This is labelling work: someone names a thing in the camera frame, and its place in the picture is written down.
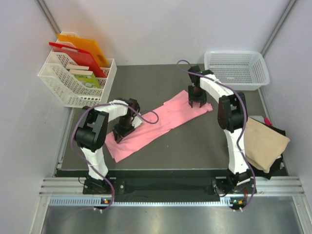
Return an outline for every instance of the red folder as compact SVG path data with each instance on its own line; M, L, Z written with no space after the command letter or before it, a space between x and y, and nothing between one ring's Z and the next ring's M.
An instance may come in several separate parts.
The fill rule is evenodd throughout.
M66 53L69 57L72 58L80 66L88 66L89 70L93 71L96 77L106 78L107 76L103 73L103 71L98 66L97 62L94 60L90 52L81 50L78 48L74 48L67 45L62 45L54 42L49 42L49 45L56 52Z

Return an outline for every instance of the yellow folder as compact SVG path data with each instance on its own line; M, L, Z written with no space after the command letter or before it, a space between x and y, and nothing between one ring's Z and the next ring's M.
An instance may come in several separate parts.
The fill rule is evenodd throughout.
M109 62L105 58L104 54L102 53L101 49L99 48L97 42L91 39L84 39L84 38L75 38L66 35L56 34L59 41L67 41L71 42L75 47L89 51L90 54L93 56L94 60L97 62L99 67L108 67Z

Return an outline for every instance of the white plastic basket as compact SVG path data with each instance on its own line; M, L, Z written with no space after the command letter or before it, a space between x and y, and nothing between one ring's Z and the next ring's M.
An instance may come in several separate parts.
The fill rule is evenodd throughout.
M206 52L205 69L210 69L234 90L256 90L270 83L269 72L258 52Z
M74 33L63 34L77 36ZM51 51L38 76L64 106L94 106L107 102L117 71L115 60L107 60L109 67L101 68L107 78L97 78L100 89L85 87L65 69L68 63L77 65L65 53Z

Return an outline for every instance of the green book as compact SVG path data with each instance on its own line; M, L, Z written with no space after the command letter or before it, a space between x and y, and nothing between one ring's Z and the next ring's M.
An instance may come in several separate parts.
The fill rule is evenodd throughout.
M79 80L84 86L88 88L101 88L93 71L71 69L69 72L73 74L75 78Z

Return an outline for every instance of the laundry basket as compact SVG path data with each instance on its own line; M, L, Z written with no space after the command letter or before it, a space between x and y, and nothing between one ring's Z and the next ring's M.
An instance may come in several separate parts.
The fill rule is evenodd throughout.
M269 72L258 52L206 52L205 69L234 90L256 90L270 83Z
M62 34L78 37L75 33L62 32ZM69 42L62 44L74 46ZM94 106L106 103L111 91L117 66L114 59L108 58L109 66L101 67L107 78L97 78L101 88L89 88L78 81L74 75L65 69L67 64L74 64L67 54L54 52L49 54L38 76L49 90L63 103L66 107L83 107Z

